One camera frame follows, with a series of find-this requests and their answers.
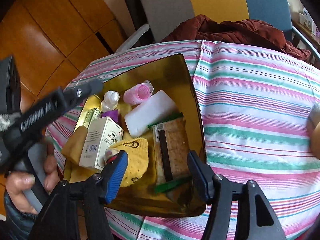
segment white box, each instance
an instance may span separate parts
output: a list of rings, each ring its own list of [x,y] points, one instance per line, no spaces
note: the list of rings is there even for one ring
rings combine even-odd
[[[79,166],[102,170],[105,150],[122,140],[123,129],[109,116],[91,121]]]

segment white bottle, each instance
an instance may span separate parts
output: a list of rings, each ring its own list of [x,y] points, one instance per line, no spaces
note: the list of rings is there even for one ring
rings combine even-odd
[[[118,92],[109,90],[103,96],[103,101],[101,102],[102,112],[107,112],[115,110],[118,106],[120,95]]]
[[[124,116],[130,135],[136,138],[149,130],[148,125],[178,113],[175,102],[162,90]]]

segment jacket sleeve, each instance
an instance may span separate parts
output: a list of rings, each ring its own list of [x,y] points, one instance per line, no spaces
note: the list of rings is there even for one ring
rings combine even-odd
[[[37,216],[20,212],[12,203],[7,191],[4,192],[6,224],[13,240],[27,240]]]

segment gold plastic bin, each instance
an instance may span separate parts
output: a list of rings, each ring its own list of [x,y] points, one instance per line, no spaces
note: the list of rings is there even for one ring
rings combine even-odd
[[[119,109],[119,125],[124,129],[123,138],[130,138],[124,116],[132,107],[121,99],[126,90],[145,80],[151,82],[155,90],[154,93],[163,90],[176,103],[186,121],[189,147],[191,150],[195,150],[201,160],[205,162],[205,141],[200,109],[182,54],[175,54],[141,65],[105,82],[102,93],[87,99],[75,129],[83,124],[85,116],[91,108],[101,109],[104,93],[108,90],[114,90],[120,94],[117,109]],[[131,214],[153,217],[192,217],[202,214],[206,205],[199,199],[196,190],[192,187],[192,182],[167,194],[154,193],[156,165],[152,131],[148,131],[142,137],[148,140],[149,165],[147,171],[135,184],[130,187],[121,187],[117,197],[106,206]],[[70,183],[86,180],[94,173],[92,170],[76,166],[66,160],[64,179]]]

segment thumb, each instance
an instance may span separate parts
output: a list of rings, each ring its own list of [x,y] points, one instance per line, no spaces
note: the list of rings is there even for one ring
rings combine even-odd
[[[23,194],[23,190],[31,188],[36,182],[32,174],[13,172],[7,177],[5,187],[15,207],[24,213],[37,214]]]

